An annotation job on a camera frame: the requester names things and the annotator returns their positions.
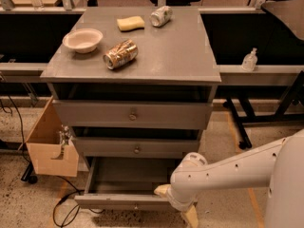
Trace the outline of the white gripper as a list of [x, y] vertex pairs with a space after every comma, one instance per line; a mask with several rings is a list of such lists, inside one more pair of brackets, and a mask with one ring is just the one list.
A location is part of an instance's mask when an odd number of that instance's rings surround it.
[[159, 185], [154, 194], [161, 198], [166, 198], [177, 210], [182, 211], [181, 216], [190, 228], [198, 228], [199, 220], [196, 207], [197, 192], [190, 189], [176, 189], [170, 184]]

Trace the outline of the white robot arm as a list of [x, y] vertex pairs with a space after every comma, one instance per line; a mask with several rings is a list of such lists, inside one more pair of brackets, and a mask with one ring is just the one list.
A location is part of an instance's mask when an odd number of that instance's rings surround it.
[[191, 152], [154, 193], [198, 228], [194, 202], [202, 191], [249, 187], [268, 189], [265, 228], [304, 228], [304, 130], [211, 164]]

